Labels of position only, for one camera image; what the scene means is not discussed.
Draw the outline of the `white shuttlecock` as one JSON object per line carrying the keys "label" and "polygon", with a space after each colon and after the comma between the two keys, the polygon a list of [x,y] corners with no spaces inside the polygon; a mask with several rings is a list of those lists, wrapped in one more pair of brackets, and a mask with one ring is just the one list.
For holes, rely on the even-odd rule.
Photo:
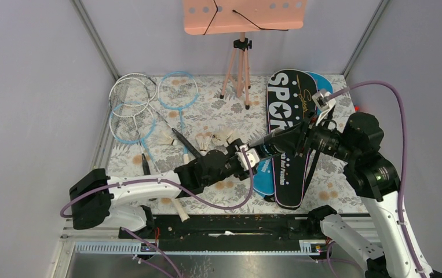
{"label": "white shuttlecock", "polygon": [[205,155],[209,150],[209,146],[211,143],[211,135],[197,134],[195,136],[195,140],[199,146],[199,152],[202,155]]}
{"label": "white shuttlecock", "polygon": [[160,136],[158,138],[158,144],[160,145],[168,145],[168,146],[177,146],[178,140],[173,137],[171,134],[161,131]]}
{"label": "white shuttlecock", "polygon": [[211,142],[215,146],[227,147],[233,141],[233,130],[220,129],[211,135]]}

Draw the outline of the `black shuttlecock tube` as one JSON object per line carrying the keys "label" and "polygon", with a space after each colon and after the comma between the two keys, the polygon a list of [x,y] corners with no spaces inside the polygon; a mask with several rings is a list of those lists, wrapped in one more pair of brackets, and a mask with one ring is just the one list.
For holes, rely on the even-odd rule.
{"label": "black shuttlecock tube", "polygon": [[279,156],[283,151],[278,148],[269,137],[260,138],[249,144],[249,148],[256,151],[260,161]]}

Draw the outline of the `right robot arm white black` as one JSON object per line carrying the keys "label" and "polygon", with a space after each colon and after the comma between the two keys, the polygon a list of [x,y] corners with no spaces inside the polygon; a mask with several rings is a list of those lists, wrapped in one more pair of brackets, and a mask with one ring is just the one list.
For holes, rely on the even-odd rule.
{"label": "right robot arm white black", "polygon": [[343,131],[328,128],[328,120],[311,114],[301,123],[277,129],[250,145],[260,160],[281,154],[318,151],[345,163],[344,175],[365,205],[381,242],[374,246],[345,226],[330,206],[309,213],[308,233],[329,237],[345,250],[366,277],[441,277],[422,255],[400,194],[401,182],[394,165],[380,152],[384,137],[375,116],[353,113]]}

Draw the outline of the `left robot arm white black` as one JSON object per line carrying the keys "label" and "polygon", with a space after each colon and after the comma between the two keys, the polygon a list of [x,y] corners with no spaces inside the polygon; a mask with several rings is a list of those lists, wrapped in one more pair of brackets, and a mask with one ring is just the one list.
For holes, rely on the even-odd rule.
{"label": "left robot arm white black", "polygon": [[204,189],[234,176],[253,179],[261,160],[254,148],[235,140],[227,153],[209,151],[174,170],[138,177],[108,176],[105,169],[94,169],[69,189],[70,202],[60,211],[72,220],[76,230],[98,226],[124,227],[139,237],[150,237],[155,223],[143,206],[126,208],[136,200],[154,198],[198,198]]}

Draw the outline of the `blue racket bag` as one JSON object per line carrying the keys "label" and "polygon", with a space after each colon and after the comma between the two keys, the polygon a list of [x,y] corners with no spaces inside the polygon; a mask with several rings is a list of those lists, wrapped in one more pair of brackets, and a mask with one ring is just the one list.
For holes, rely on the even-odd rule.
{"label": "blue racket bag", "polygon": [[[283,69],[273,74],[266,94],[268,131],[299,123],[309,111],[319,114],[312,95],[321,89],[333,92],[331,82],[315,72]],[[282,154],[265,159],[254,176],[254,190],[269,202],[296,208],[302,202],[314,168],[313,159],[303,156]]]}

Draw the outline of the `black sport racket bag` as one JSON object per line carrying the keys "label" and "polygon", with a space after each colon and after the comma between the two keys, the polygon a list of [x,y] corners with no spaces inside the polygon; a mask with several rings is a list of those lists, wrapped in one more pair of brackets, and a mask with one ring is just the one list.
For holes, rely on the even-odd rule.
{"label": "black sport racket bag", "polygon": [[277,132],[275,142],[281,143],[283,151],[268,163],[273,199],[283,209],[296,210],[304,197],[306,166],[298,139],[303,120],[316,110],[312,95],[317,85],[307,72],[282,69],[268,79],[266,89],[268,130]]}

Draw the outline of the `floral table mat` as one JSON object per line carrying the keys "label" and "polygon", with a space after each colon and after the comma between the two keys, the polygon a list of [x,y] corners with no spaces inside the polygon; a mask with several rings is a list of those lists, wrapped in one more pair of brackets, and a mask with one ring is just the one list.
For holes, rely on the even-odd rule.
{"label": "floral table mat", "polygon": [[[199,97],[183,114],[185,135],[191,141],[197,134],[210,135],[220,129],[234,130],[244,142],[255,141],[266,135],[267,76],[253,76],[250,89],[250,109],[245,109],[235,97],[232,87],[224,99],[219,98],[224,79],[221,76],[198,76]],[[177,111],[155,103],[170,125],[177,125]],[[178,167],[182,162],[182,148],[158,144],[161,131],[168,126],[158,120],[146,143],[160,173]],[[305,191],[297,214],[305,214],[320,206],[330,205],[342,214],[364,214],[366,209],[346,182],[344,164],[326,155],[320,155],[311,183]],[[108,161],[107,173],[117,177],[135,177],[143,174],[138,145],[115,143]],[[287,210],[275,202],[268,202],[258,193],[249,193],[249,180],[227,178],[207,187],[198,198],[181,199],[190,214],[286,214]]]}

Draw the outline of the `blue racket white grip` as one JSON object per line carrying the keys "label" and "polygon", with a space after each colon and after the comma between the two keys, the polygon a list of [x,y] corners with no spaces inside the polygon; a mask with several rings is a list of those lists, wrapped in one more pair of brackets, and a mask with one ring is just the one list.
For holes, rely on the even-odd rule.
{"label": "blue racket white grip", "polygon": [[193,151],[193,145],[184,137],[183,110],[190,107],[198,98],[199,88],[195,78],[185,71],[174,71],[166,74],[158,83],[156,93],[160,104],[178,112],[180,131],[171,127],[173,134],[183,145],[183,162],[189,163],[188,151]]}

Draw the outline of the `blue racket lower left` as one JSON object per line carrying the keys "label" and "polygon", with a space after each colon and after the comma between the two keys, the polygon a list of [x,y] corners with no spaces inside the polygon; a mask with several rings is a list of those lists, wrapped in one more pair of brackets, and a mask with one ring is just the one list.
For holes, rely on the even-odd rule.
{"label": "blue racket lower left", "polygon": [[145,103],[128,101],[117,104],[111,109],[109,126],[115,139],[124,144],[137,143],[140,148],[143,174],[149,175],[151,169],[148,162],[153,162],[145,140],[141,136],[140,127],[145,124],[146,134],[153,131],[155,119],[152,111]]}

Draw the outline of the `white racket black grip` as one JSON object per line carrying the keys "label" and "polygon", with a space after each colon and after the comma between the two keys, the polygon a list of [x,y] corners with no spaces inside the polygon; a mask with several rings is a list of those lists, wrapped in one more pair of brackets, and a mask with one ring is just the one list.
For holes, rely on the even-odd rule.
{"label": "white racket black grip", "polygon": [[156,120],[161,119],[174,134],[168,144],[181,142],[187,150],[199,156],[200,152],[152,105],[155,85],[152,79],[140,75],[127,75],[116,81],[108,97],[111,109],[108,123],[113,137],[123,144],[139,144],[145,150],[146,137],[153,132]]}

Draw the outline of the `white racket rear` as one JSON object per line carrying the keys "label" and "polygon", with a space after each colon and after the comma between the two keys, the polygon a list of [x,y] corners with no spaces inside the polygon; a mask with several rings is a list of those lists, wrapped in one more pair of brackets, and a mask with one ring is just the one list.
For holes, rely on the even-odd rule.
{"label": "white racket rear", "polygon": [[[151,83],[152,81],[150,79],[148,79],[145,75],[141,74],[133,73],[121,77],[118,81],[116,81],[109,94],[109,104],[111,109],[117,104],[123,104],[128,101],[136,101],[148,105],[151,100],[151,95],[149,90],[149,86]],[[149,150],[146,143],[146,139],[149,135],[151,135],[151,133],[146,134],[147,130],[145,124],[141,124],[140,132],[142,138],[145,140],[145,146]],[[148,162],[148,164],[151,169],[151,172],[152,170],[158,169],[155,161]]]}

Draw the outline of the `pink music stand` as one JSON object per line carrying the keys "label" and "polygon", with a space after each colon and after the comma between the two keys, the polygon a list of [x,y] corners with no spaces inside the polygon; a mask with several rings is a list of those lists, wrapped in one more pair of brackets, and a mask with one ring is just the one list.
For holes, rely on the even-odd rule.
{"label": "pink music stand", "polygon": [[307,1],[182,1],[184,31],[189,35],[237,34],[232,43],[232,54],[225,74],[220,99],[226,95],[228,83],[235,96],[244,98],[245,109],[250,109],[249,53],[253,42],[249,32],[297,30],[304,26]]}

